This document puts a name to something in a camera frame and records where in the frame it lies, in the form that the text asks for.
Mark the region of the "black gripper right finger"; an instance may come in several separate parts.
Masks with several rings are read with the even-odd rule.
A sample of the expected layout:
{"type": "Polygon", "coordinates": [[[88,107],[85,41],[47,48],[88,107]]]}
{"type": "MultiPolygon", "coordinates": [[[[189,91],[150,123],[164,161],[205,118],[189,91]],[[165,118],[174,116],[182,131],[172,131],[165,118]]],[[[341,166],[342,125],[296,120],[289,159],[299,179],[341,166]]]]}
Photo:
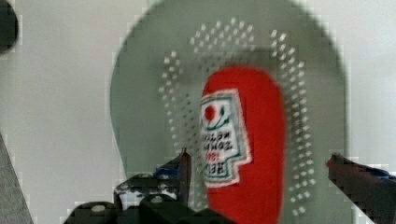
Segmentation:
{"type": "Polygon", "coordinates": [[[328,178],[374,224],[395,224],[396,181],[389,172],[333,153],[326,162],[328,178]]]}

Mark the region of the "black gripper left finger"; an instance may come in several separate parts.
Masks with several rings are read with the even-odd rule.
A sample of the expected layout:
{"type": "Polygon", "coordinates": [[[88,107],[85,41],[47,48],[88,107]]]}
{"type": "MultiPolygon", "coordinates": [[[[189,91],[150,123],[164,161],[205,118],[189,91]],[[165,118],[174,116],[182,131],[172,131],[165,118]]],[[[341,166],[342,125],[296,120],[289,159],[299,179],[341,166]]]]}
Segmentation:
{"type": "Polygon", "coordinates": [[[154,173],[116,186],[112,203],[77,206],[64,224],[235,224],[209,208],[189,208],[190,183],[191,156],[183,149],[154,173]]]}

